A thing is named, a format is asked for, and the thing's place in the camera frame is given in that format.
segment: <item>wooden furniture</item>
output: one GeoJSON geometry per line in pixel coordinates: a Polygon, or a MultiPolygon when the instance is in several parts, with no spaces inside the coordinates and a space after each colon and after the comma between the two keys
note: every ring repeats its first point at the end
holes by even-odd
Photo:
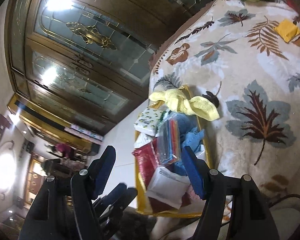
{"type": "Polygon", "coordinates": [[[146,100],[149,58],[191,15],[170,0],[10,0],[11,84],[42,110],[105,135],[146,100]]]}

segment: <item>wooden door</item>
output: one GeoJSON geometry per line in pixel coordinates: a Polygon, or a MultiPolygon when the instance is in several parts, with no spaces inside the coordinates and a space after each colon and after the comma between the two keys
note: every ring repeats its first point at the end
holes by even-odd
{"type": "Polygon", "coordinates": [[[166,0],[32,0],[26,32],[145,99],[148,60],[188,17],[166,0]]]}
{"type": "Polygon", "coordinates": [[[72,105],[33,83],[29,82],[28,85],[32,102],[67,122],[75,123],[101,135],[105,135],[115,126],[108,119],[98,116],[79,105],[72,105]]]}
{"type": "Polygon", "coordinates": [[[32,40],[26,40],[25,64],[28,80],[64,99],[72,109],[86,109],[113,123],[143,101],[107,77],[32,40]]]}

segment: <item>stack of items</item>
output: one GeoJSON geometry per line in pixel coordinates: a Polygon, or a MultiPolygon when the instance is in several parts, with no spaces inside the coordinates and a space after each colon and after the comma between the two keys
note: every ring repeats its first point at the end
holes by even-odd
{"type": "Polygon", "coordinates": [[[196,117],[148,107],[134,127],[140,135],[132,154],[153,212],[179,209],[200,200],[180,157],[185,146],[190,146],[198,158],[205,157],[204,131],[198,131],[196,117]]]}
{"type": "Polygon", "coordinates": [[[85,128],[82,128],[76,124],[71,124],[70,128],[69,127],[65,127],[65,131],[74,134],[80,138],[86,139],[89,142],[101,145],[102,141],[103,141],[103,136],[91,132],[85,128]]]}

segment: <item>person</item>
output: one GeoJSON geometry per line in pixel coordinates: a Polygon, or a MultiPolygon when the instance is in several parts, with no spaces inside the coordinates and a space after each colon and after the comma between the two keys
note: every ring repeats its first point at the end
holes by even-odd
{"type": "Polygon", "coordinates": [[[62,153],[62,158],[67,158],[70,160],[75,160],[74,159],[74,149],[71,148],[69,145],[65,144],[65,143],[58,143],[55,146],[48,146],[46,145],[46,147],[53,153],[55,152],[61,152],[62,153]]]}

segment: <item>blue foam pad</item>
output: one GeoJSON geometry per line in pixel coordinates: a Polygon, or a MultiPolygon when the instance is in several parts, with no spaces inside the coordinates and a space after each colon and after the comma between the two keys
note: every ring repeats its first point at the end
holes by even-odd
{"type": "Polygon", "coordinates": [[[103,164],[95,180],[95,196],[99,196],[103,193],[115,162],[115,156],[116,155],[114,147],[107,146],[100,158],[103,159],[103,164]]]}
{"type": "Polygon", "coordinates": [[[186,168],[186,172],[190,179],[193,190],[201,199],[204,199],[206,194],[203,187],[203,178],[201,177],[199,171],[197,170],[196,163],[195,163],[196,158],[197,157],[194,155],[193,151],[189,146],[186,146],[182,149],[181,159],[183,165],[186,168]]]}
{"type": "Polygon", "coordinates": [[[127,190],[127,185],[119,183],[107,196],[102,199],[104,205],[112,205],[117,199],[119,199],[127,190]]]}

